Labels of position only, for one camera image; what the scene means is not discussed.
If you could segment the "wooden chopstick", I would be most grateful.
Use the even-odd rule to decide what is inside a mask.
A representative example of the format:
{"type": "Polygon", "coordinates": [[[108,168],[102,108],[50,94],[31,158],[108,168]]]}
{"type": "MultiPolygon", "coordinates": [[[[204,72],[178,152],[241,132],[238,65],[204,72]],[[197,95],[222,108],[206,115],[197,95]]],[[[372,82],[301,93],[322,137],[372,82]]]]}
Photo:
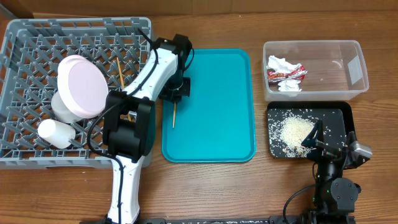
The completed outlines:
{"type": "Polygon", "coordinates": [[[173,110],[173,120],[172,120],[172,127],[175,128],[175,120],[176,120],[176,112],[177,112],[177,104],[174,103],[174,110],[173,110]]]}
{"type": "MultiPolygon", "coordinates": [[[[120,65],[120,61],[119,61],[118,57],[116,57],[116,61],[117,61],[117,65],[118,65],[119,80],[120,80],[120,83],[121,83],[121,89],[124,90],[124,88],[125,88],[124,78],[123,78],[123,73],[122,73],[122,70],[121,70],[121,65],[120,65]]],[[[129,113],[127,114],[127,118],[128,118],[129,121],[132,121],[131,115],[129,113]]]]}

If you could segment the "white napkin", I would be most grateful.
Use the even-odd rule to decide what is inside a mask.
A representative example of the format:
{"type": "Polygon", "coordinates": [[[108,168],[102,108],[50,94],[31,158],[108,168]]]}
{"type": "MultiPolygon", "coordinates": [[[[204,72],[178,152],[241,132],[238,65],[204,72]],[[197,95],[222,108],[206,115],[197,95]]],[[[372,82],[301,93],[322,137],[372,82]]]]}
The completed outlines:
{"type": "MultiPolygon", "coordinates": [[[[277,58],[274,55],[271,55],[268,58],[266,70],[271,69],[279,73],[290,73],[301,65],[301,63],[291,64],[287,62],[285,58],[277,58]]],[[[277,84],[279,91],[302,91],[302,89],[299,87],[301,81],[302,80],[285,80],[271,84],[277,84]]]]}

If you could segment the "white round plate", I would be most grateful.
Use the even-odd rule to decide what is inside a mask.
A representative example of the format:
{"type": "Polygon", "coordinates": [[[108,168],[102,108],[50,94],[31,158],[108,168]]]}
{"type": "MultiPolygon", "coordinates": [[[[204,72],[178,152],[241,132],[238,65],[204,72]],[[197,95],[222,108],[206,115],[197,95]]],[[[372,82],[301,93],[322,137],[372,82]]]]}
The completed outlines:
{"type": "Polygon", "coordinates": [[[104,110],[109,92],[102,71],[80,55],[61,60],[57,68],[57,88],[67,109],[85,119],[94,118],[104,110]]]}

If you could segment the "grey bowl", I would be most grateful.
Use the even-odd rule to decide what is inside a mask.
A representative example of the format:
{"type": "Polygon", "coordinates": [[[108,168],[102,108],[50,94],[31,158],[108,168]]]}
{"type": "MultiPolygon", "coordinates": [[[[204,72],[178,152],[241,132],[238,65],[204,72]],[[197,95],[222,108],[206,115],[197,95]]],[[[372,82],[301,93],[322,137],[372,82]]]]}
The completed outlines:
{"type": "Polygon", "coordinates": [[[63,123],[73,123],[82,120],[81,117],[73,114],[63,103],[59,92],[57,91],[51,100],[51,107],[55,117],[63,123]]]}

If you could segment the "white cup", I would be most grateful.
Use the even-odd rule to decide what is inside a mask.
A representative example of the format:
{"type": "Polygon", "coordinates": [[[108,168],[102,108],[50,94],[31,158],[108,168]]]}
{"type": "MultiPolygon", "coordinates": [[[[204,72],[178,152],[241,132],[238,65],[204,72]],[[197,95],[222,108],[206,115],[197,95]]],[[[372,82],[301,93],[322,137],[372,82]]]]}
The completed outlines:
{"type": "Polygon", "coordinates": [[[37,129],[38,135],[58,149],[64,149],[71,143],[69,140],[76,136],[75,129],[65,123],[53,120],[43,120],[37,129]]]}

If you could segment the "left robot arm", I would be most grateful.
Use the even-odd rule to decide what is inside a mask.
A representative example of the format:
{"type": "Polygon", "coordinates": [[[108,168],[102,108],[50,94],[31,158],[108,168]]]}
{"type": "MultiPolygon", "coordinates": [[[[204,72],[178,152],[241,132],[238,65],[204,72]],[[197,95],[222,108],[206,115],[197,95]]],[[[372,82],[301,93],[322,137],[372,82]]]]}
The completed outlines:
{"type": "Polygon", "coordinates": [[[103,143],[113,158],[112,202],[106,223],[136,223],[141,169],[155,141],[155,102],[177,104],[190,94],[184,73],[194,49],[189,38],[158,38],[150,58],[136,79],[123,91],[111,91],[106,99],[103,143]]]}

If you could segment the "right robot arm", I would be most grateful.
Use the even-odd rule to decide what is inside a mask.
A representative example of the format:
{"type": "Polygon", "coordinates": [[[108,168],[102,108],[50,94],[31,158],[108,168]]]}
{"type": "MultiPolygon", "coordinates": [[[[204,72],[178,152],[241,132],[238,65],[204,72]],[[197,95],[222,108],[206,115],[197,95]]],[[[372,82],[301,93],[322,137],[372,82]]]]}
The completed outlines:
{"type": "Polygon", "coordinates": [[[352,158],[348,146],[341,149],[323,142],[323,122],[318,120],[309,135],[302,141],[302,146],[312,150],[307,158],[317,165],[315,178],[314,209],[308,210],[298,219],[298,223],[318,224],[355,224],[351,214],[361,188],[358,184],[343,177],[352,158]]]}

